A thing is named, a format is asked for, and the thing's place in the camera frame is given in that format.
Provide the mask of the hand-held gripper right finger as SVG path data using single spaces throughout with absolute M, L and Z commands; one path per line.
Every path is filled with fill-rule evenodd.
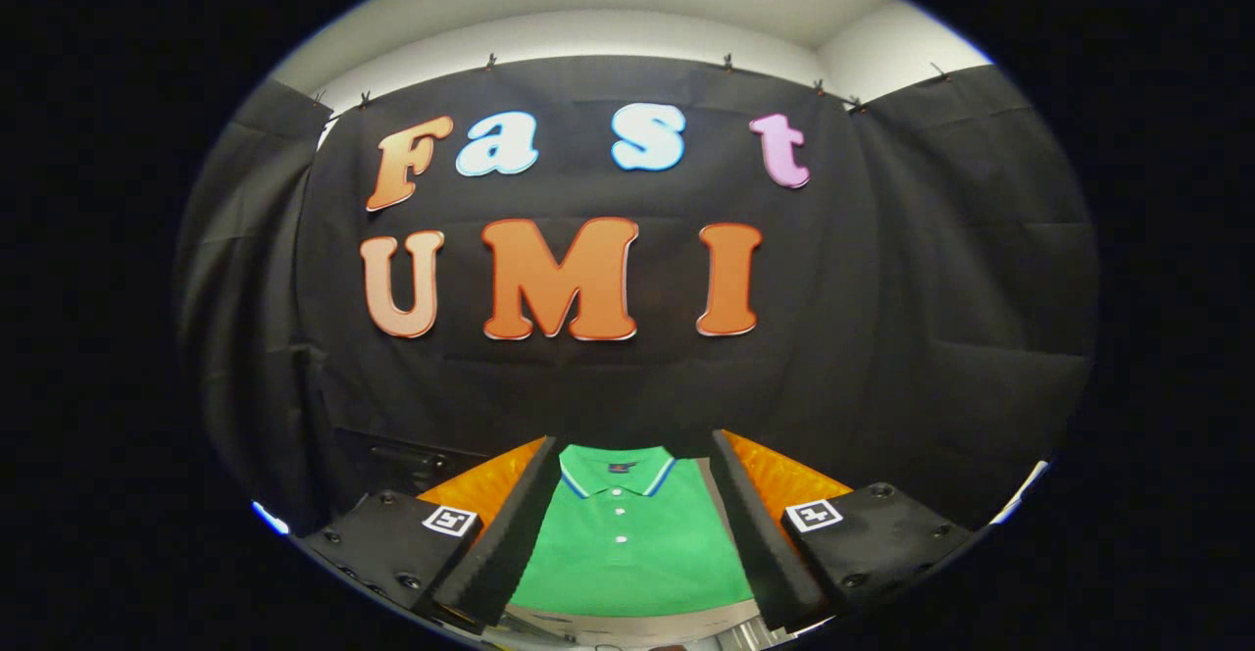
M 867 615 L 979 541 L 899 485 L 845 485 L 734 431 L 712 442 L 710 472 L 769 628 Z

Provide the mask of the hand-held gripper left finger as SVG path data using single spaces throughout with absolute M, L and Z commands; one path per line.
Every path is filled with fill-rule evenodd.
M 408 623 L 435 632 L 497 626 L 560 480 L 560 438 L 496 457 L 382 437 L 341 442 L 360 494 L 294 536 L 295 547 Z

